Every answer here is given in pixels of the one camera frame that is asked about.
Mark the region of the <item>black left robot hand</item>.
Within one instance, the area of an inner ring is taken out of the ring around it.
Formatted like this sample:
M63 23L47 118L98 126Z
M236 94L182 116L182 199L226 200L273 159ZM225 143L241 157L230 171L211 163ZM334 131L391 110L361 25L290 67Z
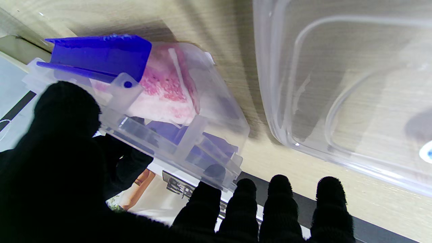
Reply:
M334 177L317 184L308 239L284 175L270 180L261 224L257 188L247 178L237 182L218 231L222 193L204 182L171 226L111 210L108 188L120 190L124 184L109 166L114 159L142 158L119 140L94 137L100 112L93 96L75 84L57 81L45 89L28 131L14 148L1 152L1 242L355 242L346 194Z

